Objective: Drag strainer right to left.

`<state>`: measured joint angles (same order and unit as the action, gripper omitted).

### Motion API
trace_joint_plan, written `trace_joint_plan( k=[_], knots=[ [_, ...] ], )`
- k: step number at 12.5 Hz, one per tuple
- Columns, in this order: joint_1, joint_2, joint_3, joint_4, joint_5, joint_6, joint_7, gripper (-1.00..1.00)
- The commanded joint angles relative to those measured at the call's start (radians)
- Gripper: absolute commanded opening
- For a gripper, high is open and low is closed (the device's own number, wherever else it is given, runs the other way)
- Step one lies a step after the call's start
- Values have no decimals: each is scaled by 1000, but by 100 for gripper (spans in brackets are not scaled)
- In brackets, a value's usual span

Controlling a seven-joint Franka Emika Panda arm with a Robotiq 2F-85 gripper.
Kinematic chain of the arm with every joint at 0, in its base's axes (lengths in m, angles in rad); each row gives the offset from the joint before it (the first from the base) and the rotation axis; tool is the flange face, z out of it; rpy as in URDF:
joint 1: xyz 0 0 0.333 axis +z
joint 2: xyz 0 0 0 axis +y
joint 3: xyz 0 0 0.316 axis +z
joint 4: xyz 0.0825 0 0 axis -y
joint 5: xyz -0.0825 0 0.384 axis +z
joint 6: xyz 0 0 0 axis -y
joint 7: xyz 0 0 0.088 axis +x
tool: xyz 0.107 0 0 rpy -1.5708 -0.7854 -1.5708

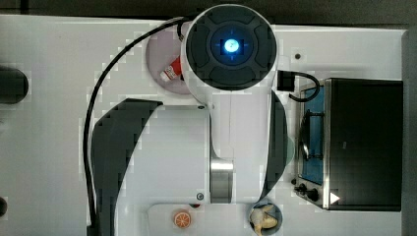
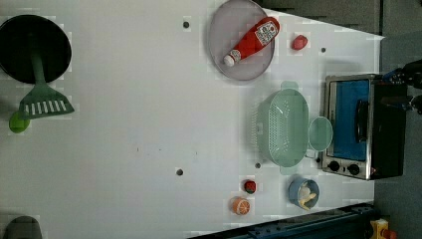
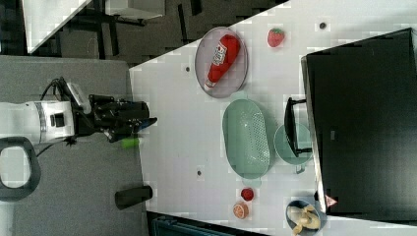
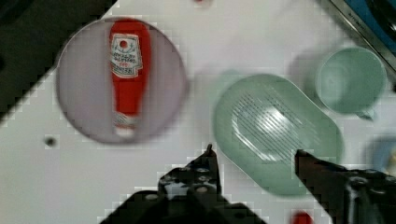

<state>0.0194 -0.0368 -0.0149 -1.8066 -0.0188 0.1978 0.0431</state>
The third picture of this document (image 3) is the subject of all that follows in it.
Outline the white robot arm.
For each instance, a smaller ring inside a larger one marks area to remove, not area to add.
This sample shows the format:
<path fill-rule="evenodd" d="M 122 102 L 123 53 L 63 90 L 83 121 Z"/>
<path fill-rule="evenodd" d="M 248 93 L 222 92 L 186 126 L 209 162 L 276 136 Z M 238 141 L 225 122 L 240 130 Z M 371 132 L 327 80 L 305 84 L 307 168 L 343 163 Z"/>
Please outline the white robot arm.
<path fill-rule="evenodd" d="M 24 137 L 33 145 L 65 141 L 102 133 L 111 143 L 135 136 L 153 125 L 143 101 L 115 99 L 112 96 L 89 96 L 89 105 L 76 100 L 28 101 L 1 104 L 1 137 Z"/>

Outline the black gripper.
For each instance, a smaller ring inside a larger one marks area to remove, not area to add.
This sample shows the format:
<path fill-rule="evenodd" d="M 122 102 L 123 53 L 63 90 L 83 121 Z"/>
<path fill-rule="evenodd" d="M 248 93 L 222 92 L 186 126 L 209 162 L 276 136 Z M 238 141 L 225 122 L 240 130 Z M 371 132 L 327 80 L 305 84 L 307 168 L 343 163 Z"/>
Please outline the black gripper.
<path fill-rule="evenodd" d="M 135 102 L 91 94 L 89 105 L 89 114 L 75 112 L 76 137 L 103 133 L 110 143 L 115 143 L 133 137 L 157 122 L 156 117 L 150 118 L 149 108 L 143 101 Z"/>

